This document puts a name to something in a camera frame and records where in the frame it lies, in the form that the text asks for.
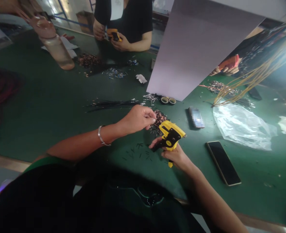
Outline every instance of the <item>hand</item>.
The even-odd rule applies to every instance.
[[[94,20],[93,23],[93,33],[94,37],[97,40],[103,40],[105,37],[105,26],[100,24],[96,19]]]
[[[239,71],[239,67],[237,66],[237,67],[233,67],[233,68],[230,68],[230,69],[224,68],[223,72],[226,75],[230,76],[230,75],[233,75],[233,74],[237,73],[238,71]]]
[[[121,51],[121,52],[129,51],[131,44],[129,43],[127,38],[119,32],[118,32],[118,35],[122,39],[122,41],[111,40],[111,43],[113,44],[114,48],[118,51]]]
[[[218,74],[219,72],[220,72],[219,67],[216,67],[216,68],[209,74],[209,76],[216,75],[216,74]]]
[[[152,141],[149,148],[153,148],[156,143],[162,140],[162,137],[156,138]],[[196,167],[188,156],[184,153],[179,143],[177,143],[176,148],[173,151],[165,150],[161,153],[161,156],[173,161],[174,165],[184,172],[191,170]]]
[[[144,128],[148,130],[150,125],[155,123],[155,121],[156,115],[151,108],[135,105],[130,112],[117,123],[117,125],[125,136]]]

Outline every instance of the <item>plastic bag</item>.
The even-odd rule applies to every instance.
[[[259,150],[271,150],[271,138],[277,128],[244,107],[227,104],[213,108],[213,115],[226,140]]]

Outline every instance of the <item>bangle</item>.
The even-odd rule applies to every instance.
[[[104,125],[102,125],[102,126],[100,126],[100,127],[98,128],[97,135],[98,135],[98,137],[100,138],[102,144],[104,144],[105,146],[111,146],[111,143],[110,143],[110,144],[106,144],[106,143],[103,141],[102,137],[101,137],[100,132],[101,132],[101,128],[102,128],[103,126],[104,126]]]

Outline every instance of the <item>workbench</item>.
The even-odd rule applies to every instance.
[[[0,50],[0,67],[18,72],[23,83],[3,108],[0,155],[32,162],[57,142],[97,129],[99,125],[116,123],[129,111],[123,108],[85,113],[87,109],[83,105],[96,98],[144,99],[148,83],[139,83],[135,75],[142,74],[149,80],[151,60],[156,55],[120,53],[108,42],[97,43],[93,37],[59,29],[59,34],[63,33],[75,36],[71,42],[78,45],[81,52],[97,55],[101,48],[102,59],[118,62],[137,59],[140,65],[125,67],[123,70],[128,75],[123,79],[109,79],[105,73],[85,77],[87,70],[78,64],[73,70],[62,70],[50,54],[40,48],[40,41],[33,31],[21,35],[13,45]],[[202,83],[209,84],[208,79],[227,83],[232,78],[217,75]],[[275,91],[262,86],[257,89],[263,100],[252,100],[255,103],[252,111],[278,128],[278,136],[272,138],[272,151],[255,150],[224,140],[211,108],[216,95],[205,87],[196,87],[184,101],[174,106],[146,103],[161,110],[186,132],[187,137],[180,140],[184,152],[234,211],[286,225],[286,134],[282,134],[277,125],[278,116],[286,116],[286,106]],[[190,127],[189,106],[201,111],[204,129]],[[189,184],[185,175],[176,167],[170,169],[167,160],[160,156],[160,150],[152,153],[148,149],[152,139],[154,134],[142,130],[118,139],[111,147],[97,150],[88,160],[95,158],[141,174],[167,188],[175,197],[187,199]],[[206,142],[216,140],[222,143],[242,184],[228,187],[220,178],[205,147]],[[143,143],[143,147],[138,148],[138,143]],[[91,162],[90,169],[94,167],[97,166]]]

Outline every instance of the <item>wire stripper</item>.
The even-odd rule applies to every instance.
[[[119,41],[119,42],[122,41],[122,39],[118,35],[118,30],[115,28],[108,28],[107,35],[109,36],[109,39],[112,39],[114,41]]]
[[[162,140],[152,148],[153,152],[162,147],[166,147],[167,150],[172,151],[176,148],[177,142],[187,136],[176,124],[168,120],[162,122],[159,129],[163,133]],[[169,160],[168,165],[170,168],[173,167],[173,162]]]

